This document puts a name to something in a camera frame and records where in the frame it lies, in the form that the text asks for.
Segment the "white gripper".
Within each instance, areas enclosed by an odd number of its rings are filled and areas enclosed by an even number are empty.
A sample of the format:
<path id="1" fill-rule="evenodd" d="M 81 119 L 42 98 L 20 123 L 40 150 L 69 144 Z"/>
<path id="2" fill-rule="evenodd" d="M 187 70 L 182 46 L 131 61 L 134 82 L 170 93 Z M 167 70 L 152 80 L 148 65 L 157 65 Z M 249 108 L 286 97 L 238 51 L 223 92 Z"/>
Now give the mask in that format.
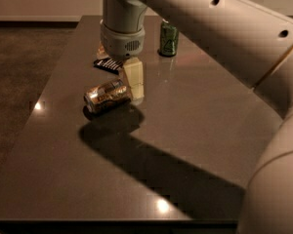
<path id="1" fill-rule="evenodd" d="M 136 57 L 144 47 L 146 32 L 142 28 L 135 33 L 119 33 L 108 29 L 101 20 L 101 43 L 97 50 L 97 59 L 125 60 L 121 74 L 130 87 L 132 99 L 144 98 L 144 66 Z"/>

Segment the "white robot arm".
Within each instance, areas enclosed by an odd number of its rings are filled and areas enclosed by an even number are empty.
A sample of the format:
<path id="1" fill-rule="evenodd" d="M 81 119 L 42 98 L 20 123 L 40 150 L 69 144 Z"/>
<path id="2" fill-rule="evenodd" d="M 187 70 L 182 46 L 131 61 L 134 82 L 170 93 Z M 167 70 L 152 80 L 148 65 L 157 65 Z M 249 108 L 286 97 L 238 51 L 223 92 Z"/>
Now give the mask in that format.
<path id="1" fill-rule="evenodd" d="M 282 123 L 255 164 L 237 215 L 236 234 L 293 234 L 293 19 L 248 0 L 104 0 L 101 35 L 114 59 L 139 54 L 152 9 L 214 61 L 195 72 L 213 104 L 228 103 L 230 128 L 241 120 L 238 94 L 251 92 Z"/>

